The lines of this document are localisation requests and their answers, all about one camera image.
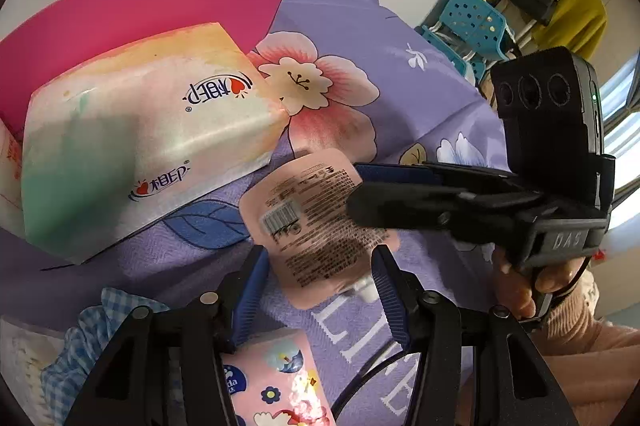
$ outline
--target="yellow-green garment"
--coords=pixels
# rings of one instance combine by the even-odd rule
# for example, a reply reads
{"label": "yellow-green garment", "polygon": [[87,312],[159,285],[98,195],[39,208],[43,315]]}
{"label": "yellow-green garment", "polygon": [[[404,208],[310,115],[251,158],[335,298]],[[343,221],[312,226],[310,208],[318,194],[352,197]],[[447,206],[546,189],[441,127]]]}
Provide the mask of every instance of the yellow-green garment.
{"label": "yellow-green garment", "polygon": [[540,49],[564,46],[588,60],[606,25],[607,12],[602,0],[559,0],[549,26],[537,24],[532,36]]}

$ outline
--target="blue brand logo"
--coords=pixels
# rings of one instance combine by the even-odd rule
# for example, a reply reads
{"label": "blue brand logo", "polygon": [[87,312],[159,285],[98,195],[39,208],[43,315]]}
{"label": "blue brand logo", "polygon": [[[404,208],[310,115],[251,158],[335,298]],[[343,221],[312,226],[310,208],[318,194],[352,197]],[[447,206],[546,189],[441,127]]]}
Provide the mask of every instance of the blue brand logo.
{"label": "blue brand logo", "polygon": [[225,369],[226,388],[229,395],[246,390],[246,377],[242,371],[232,364],[223,365]]}
{"label": "blue brand logo", "polygon": [[206,78],[195,85],[191,83],[187,93],[182,98],[183,101],[188,101],[190,104],[185,110],[190,112],[192,104],[200,104],[201,102],[209,101],[209,99],[217,99],[229,95],[244,99],[253,84],[254,82],[242,72],[237,74],[218,74],[217,76]]}
{"label": "blue brand logo", "polygon": [[189,161],[185,161],[183,166],[174,168],[167,173],[163,173],[155,179],[151,179],[150,181],[144,179],[142,182],[138,182],[138,184],[129,192],[129,199],[133,201],[144,199],[161,192],[173,184],[182,182],[187,171],[191,169],[188,164]]}

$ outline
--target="barcode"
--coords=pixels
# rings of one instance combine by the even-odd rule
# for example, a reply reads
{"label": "barcode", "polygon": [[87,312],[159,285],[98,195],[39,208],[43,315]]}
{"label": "barcode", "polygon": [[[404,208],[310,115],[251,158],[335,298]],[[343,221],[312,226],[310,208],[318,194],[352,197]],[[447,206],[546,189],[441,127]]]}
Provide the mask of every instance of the barcode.
{"label": "barcode", "polygon": [[299,221],[300,213],[292,200],[287,200],[284,204],[273,208],[262,217],[262,226],[269,234],[276,234],[278,231]]}

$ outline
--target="camera lens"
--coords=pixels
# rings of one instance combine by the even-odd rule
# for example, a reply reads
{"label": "camera lens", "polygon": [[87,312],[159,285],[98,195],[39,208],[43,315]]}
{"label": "camera lens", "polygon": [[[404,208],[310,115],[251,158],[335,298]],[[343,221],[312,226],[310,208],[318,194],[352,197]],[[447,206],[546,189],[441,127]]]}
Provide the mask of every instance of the camera lens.
{"label": "camera lens", "polygon": [[529,110],[535,110],[540,106],[542,100],[542,90],[540,90],[540,83],[533,76],[523,76],[518,82],[518,93],[520,94],[520,100],[522,104]]}
{"label": "camera lens", "polygon": [[571,97],[569,83],[561,74],[554,74],[547,85],[549,97],[557,106],[565,106]]}
{"label": "camera lens", "polygon": [[500,83],[498,95],[500,96],[500,100],[504,103],[504,106],[509,106],[513,102],[513,90],[509,83]]}

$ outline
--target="bed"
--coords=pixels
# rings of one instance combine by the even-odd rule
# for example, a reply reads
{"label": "bed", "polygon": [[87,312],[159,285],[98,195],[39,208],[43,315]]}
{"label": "bed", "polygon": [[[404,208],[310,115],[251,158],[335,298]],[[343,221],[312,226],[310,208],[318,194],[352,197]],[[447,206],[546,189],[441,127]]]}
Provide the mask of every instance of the bed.
{"label": "bed", "polygon": [[[340,90],[327,95],[326,107],[305,107],[290,117],[267,167],[82,265],[65,265],[0,229],[0,314],[62,332],[82,309],[99,302],[105,286],[170,307],[186,304],[215,288],[251,247],[239,197],[307,151],[339,148],[353,161],[428,159],[508,169],[502,123],[487,102],[378,0],[283,0],[270,34],[250,58],[260,66],[283,57],[322,65]],[[490,247],[457,243],[437,232],[399,235],[396,259],[424,287],[469,308],[485,310],[493,302]],[[270,273],[254,332],[283,326],[306,331],[331,402],[390,339],[378,300],[338,295],[301,311],[286,301]],[[470,356],[464,359],[468,368]],[[388,367],[344,409],[340,424],[402,424],[416,369],[417,356]]]}

